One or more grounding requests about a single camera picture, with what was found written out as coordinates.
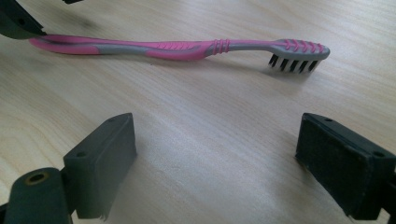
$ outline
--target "toothbrush handle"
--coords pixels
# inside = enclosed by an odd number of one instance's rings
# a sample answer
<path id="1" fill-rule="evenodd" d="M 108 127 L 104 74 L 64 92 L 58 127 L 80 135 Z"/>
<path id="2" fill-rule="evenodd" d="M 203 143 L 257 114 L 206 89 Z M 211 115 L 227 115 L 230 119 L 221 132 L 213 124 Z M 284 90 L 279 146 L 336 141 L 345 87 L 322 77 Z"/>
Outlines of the toothbrush handle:
<path id="1" fill-rule="evenodd" d="M 200 60 L 230 50 L 269 49 L 272 41 L 213 40 L 134 42 L 71 35 L 44 35 L 29 40 L 34 46 L 64 54 L 138 54 L 169 60 Z"/>

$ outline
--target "light wood surface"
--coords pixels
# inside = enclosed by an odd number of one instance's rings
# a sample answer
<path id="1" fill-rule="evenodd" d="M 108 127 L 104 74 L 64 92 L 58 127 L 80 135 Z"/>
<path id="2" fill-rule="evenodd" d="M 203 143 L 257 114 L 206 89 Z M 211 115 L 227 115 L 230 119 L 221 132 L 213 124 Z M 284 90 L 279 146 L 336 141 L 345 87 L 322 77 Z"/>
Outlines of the light wood surface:
<path id="1" fill-rule="evenodd" d="M 294 75 L 269 69 L 271 54 L 259 51 L 170 62 L 60 55 L 0 36 L 0 203 L 20 175 L 62 168 L 68 150 L 125 112 L 138 158 L 108 223 L 359 223 L 294 159 L 304 112 L 396 153 L 395 1 L 20 3 L 50 34 L 291 37 L 332 53 L 315 73 Z"/>

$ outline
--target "toothbrush head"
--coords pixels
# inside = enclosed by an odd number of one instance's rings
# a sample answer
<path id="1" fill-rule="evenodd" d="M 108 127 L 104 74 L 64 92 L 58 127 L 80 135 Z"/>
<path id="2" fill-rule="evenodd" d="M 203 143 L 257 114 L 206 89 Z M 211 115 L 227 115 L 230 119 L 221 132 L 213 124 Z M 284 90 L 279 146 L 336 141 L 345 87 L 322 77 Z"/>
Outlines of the toothbrush head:
<path id="1" fill-rule="evenodd" d="M 269 66 L 282 72 L 311 73 L 326 59 L 330 50 L 318 43 L 295 39 L 279 39 L 271 46 L 274 53 Z"/>

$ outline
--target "toothbrush bristle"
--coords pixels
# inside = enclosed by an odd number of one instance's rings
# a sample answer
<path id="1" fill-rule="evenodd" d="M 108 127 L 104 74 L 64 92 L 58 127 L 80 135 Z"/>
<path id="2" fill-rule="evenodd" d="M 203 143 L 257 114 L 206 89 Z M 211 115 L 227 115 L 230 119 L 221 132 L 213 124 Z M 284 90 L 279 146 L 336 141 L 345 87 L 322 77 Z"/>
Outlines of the toothbrush bristle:
<path id="1" fill-rule="evenodd" d="M 281 72 L 311 73 L 318 67 L 320 61 L 321 60 L 299 61 L 293 59 L 280 58 L 279 56 L 273 54 L 268 65 Z"/>

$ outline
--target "pink toothbrush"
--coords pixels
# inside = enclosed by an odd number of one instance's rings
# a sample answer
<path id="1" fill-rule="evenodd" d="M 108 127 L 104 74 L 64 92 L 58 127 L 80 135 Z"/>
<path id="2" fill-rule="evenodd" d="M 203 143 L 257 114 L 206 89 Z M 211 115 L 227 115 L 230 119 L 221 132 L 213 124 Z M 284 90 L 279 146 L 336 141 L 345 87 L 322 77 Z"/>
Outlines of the pink toothbrush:
<path id="1" fill-rule="evenodd" d="M 169 60 L 201 60 L 234 50 L 267 50 L 274 53 L 269 65 L 285 72 L 312 72 L 330 50 L 317 43 L 280 39 L 134 42 L 72 35 L 43 35 L 29 40 L 34 46 L 64 54 L 138 54 Z"/>

